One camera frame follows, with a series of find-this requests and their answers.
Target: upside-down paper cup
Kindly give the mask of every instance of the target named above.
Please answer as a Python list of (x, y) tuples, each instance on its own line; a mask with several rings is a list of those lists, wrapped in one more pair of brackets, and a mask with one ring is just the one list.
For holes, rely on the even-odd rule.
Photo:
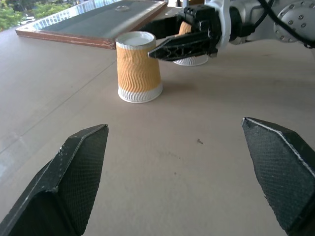
[[(191, 25), (187, 24), (186, 22), (182, 22), (181, 27), (179, 29), (179, 35), (183, 35), (185, 33), (191, 32)], [(178, 65), (184, 65), (184, 66), (196, 66), (196, 65), (202, 65), (208, 61), (208, 55), (202, 55), (198, 57), (190, 57), (190, 58), (184, 58), (180, 60), (174, 61), (174, 63)]]
[(118, 95), (122, 100), (149, 102), (162, 93), (158, 60), (148, 56), (156, 43), (153, 34), (141, 31), (116, 38)]

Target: black cable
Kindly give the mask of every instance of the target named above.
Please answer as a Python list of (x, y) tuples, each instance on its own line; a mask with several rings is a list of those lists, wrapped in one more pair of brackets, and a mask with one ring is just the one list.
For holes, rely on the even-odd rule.
[(291, 34), (293, 37), (295, 37), (297, 40), (301, 41), (305, 44), (307, 48), (313, 48), (315, 47), (315, 42), (310, 41), (302, 36), (300, 36), (297, 32), (295, 32), (293, 29), (290, 28), (286, 23), (284, 23), (282, 20), (280, 20), (273, 10), (269, 7), (268, 3), (265, 0), (258, 0), (258, 2), (261, 4), (261, 6), (265, 9), (265, 12), (270, 16), (270, 18), (279, 26), (281, 26), (284, 30), (286, 30), (289, 34)]
[[(269, 7), (272, 7), (272, 4), (274, 4), (275, 0), (270, 0), (268, 2)], [(263, 22), (263, 20), (266, 18), (268, 15), (268, 12), (265, 10), (264, 13), (261, 15), (261, 17), (258, 19), (258, 21), (254, 24), (255, 29)]]

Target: robotic arm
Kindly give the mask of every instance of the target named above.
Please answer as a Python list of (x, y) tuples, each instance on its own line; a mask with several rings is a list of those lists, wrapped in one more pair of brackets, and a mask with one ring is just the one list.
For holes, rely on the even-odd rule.
[(191, 33), (168, 38), (149, 52), (150, 57), (174, 61), (204, 54), (215, 57), (228, 42), (275, 39), (300, 41), (313, 48), (314, 17), (313, 0), (205, 0), (205, 4), (188, 6), (176, 16), (150, 22), (140, 30), (161, 39), (178, 34), (183, 21), (192, 25)]

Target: green foliage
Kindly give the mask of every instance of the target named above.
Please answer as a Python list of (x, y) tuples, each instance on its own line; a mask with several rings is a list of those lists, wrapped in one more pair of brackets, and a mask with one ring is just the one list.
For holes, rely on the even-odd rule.
[(21, 12), (14, 11), (5, 0), (0, 0), (0, 31), (16, 26), (21, 19)]
[(45, 16), (50, 16), (54, 13), (66, 10), (71, 7), (70, 4), (55, 4), (55, 3), (36, 3), (36, 8), (33, 10), (36, 19), (43, 18)]

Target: beige table surface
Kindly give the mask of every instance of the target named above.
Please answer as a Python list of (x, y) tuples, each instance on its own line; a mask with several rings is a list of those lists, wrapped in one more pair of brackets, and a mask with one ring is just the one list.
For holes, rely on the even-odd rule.
[(146, 104), (118, 97), (116, 66), (113, 50), (0, 33), (0, 220), (69, 135), (107, 123), (85, 235), (284, 236), (241, 120), (279, 123), (315, 148), (311, 52), (262, 41), (198, 67), (161, 62), (164, 92)]

